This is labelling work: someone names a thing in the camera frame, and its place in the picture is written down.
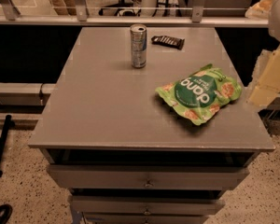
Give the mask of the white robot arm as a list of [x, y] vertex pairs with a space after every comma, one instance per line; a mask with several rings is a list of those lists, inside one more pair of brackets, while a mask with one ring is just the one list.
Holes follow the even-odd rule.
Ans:
[[[245, 13], [247, 18], [267, 19], [269, 35], [280, 42], [280, 0], [260, 0]], [[263, 50], [257, 59], [246, 102], [257, 110], [266, 108], [280, 92], [280, 45]]]

